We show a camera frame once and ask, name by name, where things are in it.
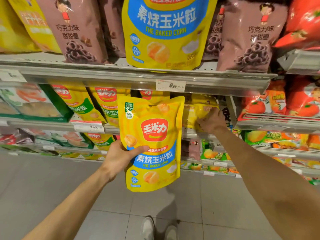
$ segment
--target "left hand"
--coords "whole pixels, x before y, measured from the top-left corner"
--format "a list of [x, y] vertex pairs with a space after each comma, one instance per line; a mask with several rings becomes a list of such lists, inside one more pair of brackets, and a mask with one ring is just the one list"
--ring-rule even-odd
[[122, 145], [121, 140], [114, 141], [110, 145], [106, 159], [101, 165], [101, 169], [107, 173], [110, 182], [119, 172], [126, 168], [131, 159], [147, 150], [149, 150], [149, 146], [141, 145], [133, 150], [127, 151]]

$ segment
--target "gray floor tile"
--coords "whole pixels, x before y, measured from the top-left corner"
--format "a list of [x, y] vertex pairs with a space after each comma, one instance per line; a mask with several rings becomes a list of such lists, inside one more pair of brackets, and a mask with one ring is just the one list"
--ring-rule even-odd
[[125, 240], [129, 215], [92, 210], [75, 240]]
[[23, 163], [23, 157], [12, 156], [6, 151], [0, 151], [0, 196]]
[[57, 157], [30, 156], [16, 173], [2, 199], [57, 206], [101, 164]]
[[93, 210], [130, 214], [133, 192], [126, 187], [124, 171], [102, 190]]
[[281, 240], [272, 231], [265, 230], [243, 230], [222, 226], [203, 225], [204, 240]]
[[21, 240], [38, 225], [54, 206], [16, 203], [0, 199], [1, 240]]
[[201, 200], [204, 224], [272, 230], [240, 178], [224, 175], [203, 176]]
[[135, 192], [130, 214], [202, 223], [201, 177], [198, 173], [182, 171], [180, 178], [165, 188], [152, 192]]
[[[140, 228], [143, 216], [130, 215], [127, 235], [125, 240], [141, 240]], [[163, 240], [166, 229], [169, 225], [175, 225], [178, 228], [179, 239], [181, 240], [202, 240], [202, 224], [153, 218], [156, 233], [155, 240]]]

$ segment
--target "shoe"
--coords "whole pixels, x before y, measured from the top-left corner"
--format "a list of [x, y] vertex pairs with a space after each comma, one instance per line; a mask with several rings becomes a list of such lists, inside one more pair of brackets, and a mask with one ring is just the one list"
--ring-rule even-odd
[[170, 225], [165, 231], [164, 240], [179, 240], [178, 229]]
[[154, 240], [155, 238], [155, 223], [151, 216], [146, 216], [142, 220], [140, 234], [144, 240]]

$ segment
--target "forearm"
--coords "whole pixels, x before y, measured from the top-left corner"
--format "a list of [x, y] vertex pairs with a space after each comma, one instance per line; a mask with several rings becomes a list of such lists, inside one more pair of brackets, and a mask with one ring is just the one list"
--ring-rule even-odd
[[215, 134], [278, 234], [283, 239], [288, 238], [288, 232], [292, 233], [290, 239], [310, 234], [315, 222], [320, 221], [317, 190], [296, 172], [255, 150], [228, 129], [218, 128]]
[[74, 239], [88, 212], [109, 180], [108, 173], [101, 168], [98, 169], [23, 240]]

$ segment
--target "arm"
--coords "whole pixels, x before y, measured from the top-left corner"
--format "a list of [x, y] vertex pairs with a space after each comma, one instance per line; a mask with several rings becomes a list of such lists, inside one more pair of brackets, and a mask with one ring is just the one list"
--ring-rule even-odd
[[139, 146], [125, 151], [120, 140], [113, 142], [101, 167], [22, 240], [74, 239], [105, 185], [114, 180], [133, 157], [148, 149], [148, 146]]
[[217, 108], [198, 123], [229, 153], [248, 191], [282, 239], [319, 238], [320, 193], [314, 186], [231, 133]]

